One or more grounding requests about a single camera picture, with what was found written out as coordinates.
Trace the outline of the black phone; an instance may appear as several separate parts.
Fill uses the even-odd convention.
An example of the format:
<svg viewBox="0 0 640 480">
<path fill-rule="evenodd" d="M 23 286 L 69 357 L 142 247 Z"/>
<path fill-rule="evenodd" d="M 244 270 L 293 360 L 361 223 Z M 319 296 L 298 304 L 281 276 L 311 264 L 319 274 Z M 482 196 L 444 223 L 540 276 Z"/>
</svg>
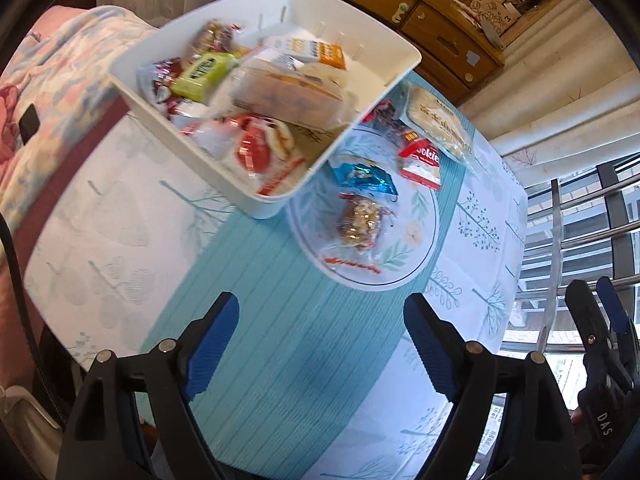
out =
<svg viewBox="0 0 640 480">
<path fill-rule="evenodd" d="M 40 128 L 40 120 L 34 104 L 30 104 L 29 107 L 26 108 L 24 114 L 18 121 L 18 128 L 20 129 L 20 136 L 24 145 L 36 135 Z"/>
</svg>

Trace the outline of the bread pack clear wrapper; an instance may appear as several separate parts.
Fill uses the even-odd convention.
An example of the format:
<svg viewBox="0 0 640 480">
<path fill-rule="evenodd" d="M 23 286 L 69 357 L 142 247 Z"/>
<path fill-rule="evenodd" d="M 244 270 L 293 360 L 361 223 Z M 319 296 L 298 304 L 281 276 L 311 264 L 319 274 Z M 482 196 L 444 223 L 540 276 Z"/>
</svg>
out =
<svg viewBox="0 0 640 480">
<path fill-rule="evenodd" d="M 459 117 L 426 89 L 404 82 L 398 118 L 416 133 L 422 133 L 436 148 L 458 164 L 472 167 L 474 155 L 469 133 Z"/>
</svg>

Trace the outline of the clear bag orange cookies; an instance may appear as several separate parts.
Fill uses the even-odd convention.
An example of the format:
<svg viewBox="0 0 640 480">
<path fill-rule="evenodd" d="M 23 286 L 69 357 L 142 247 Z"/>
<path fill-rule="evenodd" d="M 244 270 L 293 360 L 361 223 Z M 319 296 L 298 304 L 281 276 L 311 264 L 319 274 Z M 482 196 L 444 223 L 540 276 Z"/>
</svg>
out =
<svg viewBox="0 0 640 480">
<path fill-rule="evenodd" d="M 302 63 L 291 55 L 260 47 L 242 58 L 232 74 L 233 105 L 311 129 L 335 130 L 356 116 L 346 70 Z"/>
</svg>

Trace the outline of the brown snowflake chocolate pack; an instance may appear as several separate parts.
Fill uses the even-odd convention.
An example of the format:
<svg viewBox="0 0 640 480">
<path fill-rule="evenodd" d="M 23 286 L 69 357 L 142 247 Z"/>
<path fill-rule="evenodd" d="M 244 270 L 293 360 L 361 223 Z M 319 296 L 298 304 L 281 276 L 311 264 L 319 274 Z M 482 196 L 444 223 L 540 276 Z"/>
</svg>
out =
<svg viewBox="0 0 640 480">
<path fill-rule="evenodd" d="M 137 83 L 140 94 L 160 114 L 168 116 L 181 101 L 171 90 L 171 85 L 182 74 L 181 58 L 146 63 L 137 68 Z"/>
</svg>

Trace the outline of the peanut brittle clear pack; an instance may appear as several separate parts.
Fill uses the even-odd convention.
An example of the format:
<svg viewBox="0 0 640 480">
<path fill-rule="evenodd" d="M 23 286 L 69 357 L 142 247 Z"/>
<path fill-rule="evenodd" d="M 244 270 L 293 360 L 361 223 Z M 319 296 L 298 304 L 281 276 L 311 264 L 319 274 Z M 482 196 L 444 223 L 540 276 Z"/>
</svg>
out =
<svg viewBox="0 0 640 480">
<path fill-rule="evenodd" d="M 345 206 L 334 237 L 320 252 L 322 262 L 330 269 L 346 266 L 380 274 L 378 246 L 394 227 L 394 208 L 362 194 L 342 194 L 341 199 Z"/>
</svg>

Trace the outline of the green pineapple cake pack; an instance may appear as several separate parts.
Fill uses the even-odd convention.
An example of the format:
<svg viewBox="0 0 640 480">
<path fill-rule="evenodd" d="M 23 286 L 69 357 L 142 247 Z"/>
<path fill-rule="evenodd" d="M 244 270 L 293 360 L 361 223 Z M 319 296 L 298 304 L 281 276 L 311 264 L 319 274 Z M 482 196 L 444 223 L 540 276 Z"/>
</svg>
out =
<svg viewBox="0 0 640 480">
<path fill-rule="evenodd" d="M 208 52 L 186 68 L 170 85 L 177 96 L 205 103 L 236 65 L 231 53 Z"/>
</svg>

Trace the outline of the blue foil candy pack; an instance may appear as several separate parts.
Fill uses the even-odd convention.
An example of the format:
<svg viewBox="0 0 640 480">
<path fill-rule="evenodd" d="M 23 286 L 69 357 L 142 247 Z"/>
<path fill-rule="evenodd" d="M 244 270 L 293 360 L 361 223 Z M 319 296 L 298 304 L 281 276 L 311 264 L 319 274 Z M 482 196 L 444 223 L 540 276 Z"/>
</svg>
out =
<svg viewBox="0 0 640 480">
<path fill-rule="evenodd" d="M 342 188 L 373 194 L 398 195 L 392 176 L 373 160 L 338 155 L 329 159 L 329 168 L 336 183 Z"/>
</svg>

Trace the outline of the pastel floral blanket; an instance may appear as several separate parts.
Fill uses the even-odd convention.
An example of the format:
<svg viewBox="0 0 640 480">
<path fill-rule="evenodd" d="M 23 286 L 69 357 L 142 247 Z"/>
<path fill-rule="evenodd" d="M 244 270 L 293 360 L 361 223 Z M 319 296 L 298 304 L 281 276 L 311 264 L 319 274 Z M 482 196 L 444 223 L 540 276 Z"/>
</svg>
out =
<svg viewBox="0 0 640 480">
<path fill-rule="evenodd" d="M 1 214 L 22 268 L 70 180 L 125 113 L 112 64 L 155 31 L 119 6 L 54 6 L 14 51 L 1 75 Z M 18 121 L 30 104 L 40 128 L 24 145 Z"/>
</svg>

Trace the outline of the white orange oats bar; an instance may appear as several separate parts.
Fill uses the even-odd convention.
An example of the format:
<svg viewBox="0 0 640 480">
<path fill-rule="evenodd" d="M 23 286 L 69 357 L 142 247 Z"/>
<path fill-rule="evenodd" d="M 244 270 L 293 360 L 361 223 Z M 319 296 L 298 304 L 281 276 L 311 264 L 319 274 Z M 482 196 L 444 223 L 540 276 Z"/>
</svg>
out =
<svg viewBox="0 0 640 480">
<path fill-rule="evenodd" d="M 271 36 L 262 40 L 265 47 L 280 53 L 291 55 L 302 63 L 320 63 L 344 70 L 346 58 L 343 49 L 337 44 L 327 44 L 317 39 Z"/>
</svg>

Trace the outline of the red dates zip bag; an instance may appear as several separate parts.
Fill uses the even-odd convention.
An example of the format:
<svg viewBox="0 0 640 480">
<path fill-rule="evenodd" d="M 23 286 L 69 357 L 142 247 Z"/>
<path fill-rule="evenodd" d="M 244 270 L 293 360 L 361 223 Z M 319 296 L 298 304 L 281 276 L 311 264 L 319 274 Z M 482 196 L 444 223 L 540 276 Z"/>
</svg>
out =
<svg viewBox="0 0 640 480">
<path fill-rule="evenodd" d="M 396 117 L 396 108 L 391 99 L 382 99 L 378 102 L 362 123 L 398 148 L 405 148 L 408 144 L 420 139 L 415 131 Z"/>
</svg>

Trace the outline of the clear pack yellow crackers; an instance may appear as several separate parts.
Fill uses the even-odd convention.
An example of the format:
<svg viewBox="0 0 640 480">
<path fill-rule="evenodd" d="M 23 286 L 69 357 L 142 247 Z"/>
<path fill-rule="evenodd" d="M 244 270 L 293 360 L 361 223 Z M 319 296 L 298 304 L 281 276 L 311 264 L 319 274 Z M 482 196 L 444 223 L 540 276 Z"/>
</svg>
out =
<svg viewBox="0 0 640 480">
<path fill-rule="evenodd" d="M 439 191 L 440 165 L 437 148 L 428 139 L 409 142 L 399 153 L 401 177 L 416 184 Z"/>
</svg>

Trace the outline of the red white snack bag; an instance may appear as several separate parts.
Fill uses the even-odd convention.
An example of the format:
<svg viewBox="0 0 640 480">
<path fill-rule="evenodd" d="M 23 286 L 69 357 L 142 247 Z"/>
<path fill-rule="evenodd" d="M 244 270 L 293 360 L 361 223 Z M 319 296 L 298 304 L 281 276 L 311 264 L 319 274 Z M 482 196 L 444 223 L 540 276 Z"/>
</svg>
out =
<svg viewBox="0 0 640 480">
<path fill-rule="evenodd" d="M 306 168 L 292 130 L 279 119 L 242 113 L 205 119 L 181 133 L 259 195 L 285 193 Z"/>
</svg>

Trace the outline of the leaf print tablecloth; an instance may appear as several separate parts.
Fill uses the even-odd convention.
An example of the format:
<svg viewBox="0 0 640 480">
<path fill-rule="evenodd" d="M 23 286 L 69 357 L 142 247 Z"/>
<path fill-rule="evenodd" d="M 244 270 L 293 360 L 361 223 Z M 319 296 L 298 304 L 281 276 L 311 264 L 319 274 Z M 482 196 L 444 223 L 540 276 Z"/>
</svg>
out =
<svg viewBox="0 0 640 480">
<path fill-rule="evenodd" d="M 126 115 L 56 204 L 25 286 L 82 366 L 103 349 L 149 350 L 233 292 L 238 327 L 192 404 L 216 459 L 268 479 L 411 479 L 448 404 L 405 330 L 405 299 L 420 292 L 497 350 L 518 288 L 526 194 L 473 143 L 475 174 L 443 160 L 437 192 L 397 180 L 404 208 L 375 287 L 322 269 L 308 244 L 340 212 L 328 172 L 256 220 Z"/>
</svg>

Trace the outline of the cream curtain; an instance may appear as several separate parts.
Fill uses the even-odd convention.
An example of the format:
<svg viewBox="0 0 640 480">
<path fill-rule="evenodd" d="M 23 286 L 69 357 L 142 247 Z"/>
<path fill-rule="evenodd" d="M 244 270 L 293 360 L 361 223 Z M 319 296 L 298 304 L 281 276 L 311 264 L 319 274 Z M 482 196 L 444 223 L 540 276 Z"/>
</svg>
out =
<svg viewBox="0 0 640 480">
<path fill-rule="evenodd" d="M 523 186 L 639 149 L 638 68 L 589 0 L 561 0 L 460 108 Z"/>
</svg>

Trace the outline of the white plastic storage bin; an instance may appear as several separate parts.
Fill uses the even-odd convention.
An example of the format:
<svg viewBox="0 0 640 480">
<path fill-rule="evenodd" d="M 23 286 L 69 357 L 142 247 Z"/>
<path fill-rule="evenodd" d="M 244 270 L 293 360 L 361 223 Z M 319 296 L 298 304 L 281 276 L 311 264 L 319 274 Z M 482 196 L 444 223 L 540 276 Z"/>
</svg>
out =
<svg viewBox="0 0 640 480">
<path fill-rule="evenodd" d="M 128 49 L 110 78 L 163 144 L 267 219 L 420 58 L 342 0 L 218 0 Z"/>
</svg>

